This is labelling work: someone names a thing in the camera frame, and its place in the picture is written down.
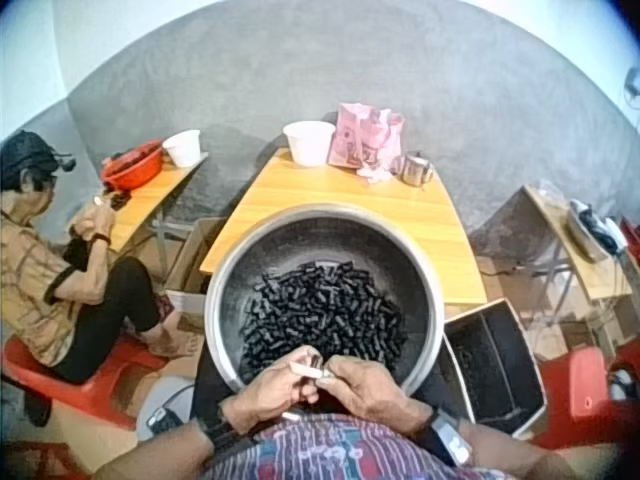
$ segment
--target yellow table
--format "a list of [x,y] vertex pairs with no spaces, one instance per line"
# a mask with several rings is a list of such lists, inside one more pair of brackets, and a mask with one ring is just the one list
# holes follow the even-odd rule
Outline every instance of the yellow table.
[[[585,296],[590,303],[610,298],[620,297],[631,293],[631,287],[627,283],[625,274],[618,262],[612,258],[607,258],[598,263],[591,262],[574,243],[567,227],[568,204],[554,204],[546,200],[537,190],[532,187],[525,187],[527,196],[531,199],[536,208],[540,211],[545,221],[554,233],[557,242],[554,249],[553,259],[547,275],[546,290],[561,263],[560,252],[564,250],[567,255],[568,264],[572,274],[578,279]],[[555,307],[554,317],[557,315],[564,302],[570,280],[567,281],[565,289],[560,295],[558,304]]]
[[487,301],[480,272],[456,210],[440,178],[422,189],[393,178],[371,185],[353,170],[299,167],[289,150],[269,160],[218,235],[200,266],[211,274],[229,249],[260,220],[289,207],[322,202],[353,204],[391,221],[413,238],[435,268],[445,303]]
[[200,161],[188,168],[178,168],[173,163],[165,162],[162,171],[149,183],[131,191],[131,198],[127,204],[116,212],[116,221],[111,231],[111,249],[119,252],[124,248],[134,233],[142,226],[147,218],[156,211],[158,220],[158,245],[160,264],[164,273],[167,272],[167,256],[164,244],[164,212],[161,206],[167,196],[173,192],[201,163],[209,156],[200,155]]

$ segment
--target pink plastic bag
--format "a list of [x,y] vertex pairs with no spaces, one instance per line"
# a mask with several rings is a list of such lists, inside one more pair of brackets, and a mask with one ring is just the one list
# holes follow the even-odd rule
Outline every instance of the pink plastic bag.
[[399,172],[403,125],[402,115],[389,109],[378,110],[361,103],[340,104],[329,163],[363,171]]

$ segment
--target pink bag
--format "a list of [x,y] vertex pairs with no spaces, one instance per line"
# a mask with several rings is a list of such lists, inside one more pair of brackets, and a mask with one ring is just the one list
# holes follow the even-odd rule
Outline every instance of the pink bag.
[[340,104],[329,163],[371,171],[401,171],[403,125],[402,115],[389,109],[378,110],[361,103]]

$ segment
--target white container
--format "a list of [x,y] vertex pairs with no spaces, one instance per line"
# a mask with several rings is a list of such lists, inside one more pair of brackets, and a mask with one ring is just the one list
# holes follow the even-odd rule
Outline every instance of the white container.
[[191,167],[200,160],[200,130],[177,133],[162,142],[162,148],[177,167]]
[[331,138],[336,127],[327,122],[304,121],[290,123],[282,129],[289,140],[293,161],[304,167],[327,163]]

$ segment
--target person's right hand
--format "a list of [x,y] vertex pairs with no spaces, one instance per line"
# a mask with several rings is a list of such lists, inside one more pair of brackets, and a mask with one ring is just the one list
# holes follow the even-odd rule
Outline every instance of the person's right hand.
[[316,386],[336,397],[356,417],[409,436],[423,428],[433,412],[428,405],[407,397],[378,362],[336,355],[324,367],[336,378],[320,378]]
[[97,205],[93,211],[93,224],[95,226],[96,233],[109,236],[115,219],[116,212],[111,208],[109,202]]

